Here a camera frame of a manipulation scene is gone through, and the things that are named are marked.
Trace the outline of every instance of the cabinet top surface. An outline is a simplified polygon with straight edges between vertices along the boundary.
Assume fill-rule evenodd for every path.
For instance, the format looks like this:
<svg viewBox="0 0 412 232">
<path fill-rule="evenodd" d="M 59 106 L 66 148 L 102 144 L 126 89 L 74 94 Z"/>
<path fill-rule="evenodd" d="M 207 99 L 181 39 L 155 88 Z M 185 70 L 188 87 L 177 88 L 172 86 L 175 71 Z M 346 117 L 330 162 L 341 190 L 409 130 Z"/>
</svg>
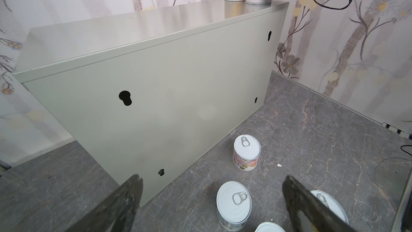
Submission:
<svg viewBox="0 0 412 232">
<path fill-rule="evenodd" d="M 269 13 L 280 5 L 287 6 L 287 3 L 273 1 L 271 4 L 250 5 L 244 2 L 210 0 L 32 28 L 19 56 L 14 75 L 20 82 L 25 82 L 35 77 L 30 75 L 23 78 L 27 75 L 23 73 L 35 69 L 94 55 L 95 60 L 84 63 L 90 64 L 105 58 L 104 54 L 97 58 L 97 53 L 120 48 L 122 51 L 117 52 L 118 54 L 133 52 L 142 49 L 143 45 L 139 48 L 136 47 L 137 44 L 154 38 L 175 34 L 177 37 L 169 40 L 177 39 L 179 36 L 191 35 L 189 30 L 197 27 L 207 25 L 209 28 L 205 30 L 213 29 Z M 71 65 L 65 67 L 66 70 L 76 67 L 73 63 Z M 64 70 L 60 67 L 54 73 L 61 71 Z"/>
</svg>

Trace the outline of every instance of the can lid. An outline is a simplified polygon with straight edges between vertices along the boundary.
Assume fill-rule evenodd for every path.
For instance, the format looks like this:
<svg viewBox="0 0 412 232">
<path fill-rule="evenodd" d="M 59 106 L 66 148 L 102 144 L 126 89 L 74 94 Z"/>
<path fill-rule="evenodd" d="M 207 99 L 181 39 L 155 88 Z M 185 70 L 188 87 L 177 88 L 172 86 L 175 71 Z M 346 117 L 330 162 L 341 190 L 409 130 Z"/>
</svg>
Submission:
<svg viewBox="0 0 412 232">
<path fill-rule="evenodd" d="M 328 207 L 335 215 L 343 220 L 346 224 L 349 224 L 348 217 L 342 206 L 330 195 L 319 190 L 313 190 L 311 193 L 321 201 L 326 207 Z"/>
<path fill-rule="evenodd" d="M 253 136 L 243 134 L 234 141 L 234 150 L 244 159 L 255 159 L 260 155 L 260 142 Z"/>
<path fill-rule="evenodd" d="M 286 232 L 281 226 L 272 222 L 260 223 L 255 232 Z"/>
<path fill-rule="evenodd" d="M 226 221 L 237 224 L 249 217 L 252 199 L 249 191 L 241 183 L 229 181 L 219 188 L 216 205 Z"/>
</svg>

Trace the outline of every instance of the black hole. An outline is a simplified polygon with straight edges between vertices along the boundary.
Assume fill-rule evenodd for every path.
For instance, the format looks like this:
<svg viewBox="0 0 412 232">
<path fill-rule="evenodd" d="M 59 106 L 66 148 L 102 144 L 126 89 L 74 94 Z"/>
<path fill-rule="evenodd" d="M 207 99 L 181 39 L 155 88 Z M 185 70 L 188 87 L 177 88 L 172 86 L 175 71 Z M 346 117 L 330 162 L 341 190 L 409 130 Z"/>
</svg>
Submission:
<svg viewBox="0 0 412 232">
<path fill-rule="evenodd" d="M 131 105 L 130 92 L 124 90 L 119 94 L 119 99 L 123 101 L 126 106 Z"/>
</svg>

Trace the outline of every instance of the floral wallpaper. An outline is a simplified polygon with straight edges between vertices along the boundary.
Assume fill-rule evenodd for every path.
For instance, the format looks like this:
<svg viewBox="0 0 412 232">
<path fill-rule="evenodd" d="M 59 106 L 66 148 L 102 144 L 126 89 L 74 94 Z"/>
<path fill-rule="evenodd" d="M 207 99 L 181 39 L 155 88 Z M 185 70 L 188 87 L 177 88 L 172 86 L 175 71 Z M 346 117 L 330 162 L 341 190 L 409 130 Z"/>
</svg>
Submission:
<svg viewBox="0 0 412 232">
<path fill-rule="evenodd" d="M 0 160 L 14 166 L 73 140 L 11 75 L 30 28 L 198 1 L 0 0 Z M 284 1 L 273 70 L 412 133 L 412 0 L 354 0 L 340 11 Z"/>
<path fill-rule="evenodd" d="M 273 70 L 411 134 L 412 0 L 286 1 Z"/>
</svg>

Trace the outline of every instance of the marble surface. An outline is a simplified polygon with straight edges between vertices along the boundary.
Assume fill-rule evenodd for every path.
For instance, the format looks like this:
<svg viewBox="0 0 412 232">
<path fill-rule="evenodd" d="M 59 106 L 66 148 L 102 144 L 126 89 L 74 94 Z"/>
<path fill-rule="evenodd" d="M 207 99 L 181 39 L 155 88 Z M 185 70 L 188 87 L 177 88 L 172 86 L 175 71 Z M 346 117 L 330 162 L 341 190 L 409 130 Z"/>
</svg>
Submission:
<svg viewBox="0 0 412 232">
<path fill-rule="evenodd" d="M 232 162 L 234 139 L 255 136 L 257 167 Z M 358 231 L 388 231 L 412 167 L 410 143 L 324 97 L 272 73 L 264 106 L 139 209 L 133 231 L 225 231 L 216 193 L 246 186 L 252 213 L 241 231 L 264 221 L 292 231 L 282 194 L 286 175 L 332 195 Z M 0 225 L 13 231 L 64 231 L 111 191 L 114 180 L 76 142 L 2 173 Z"/>
</svg>

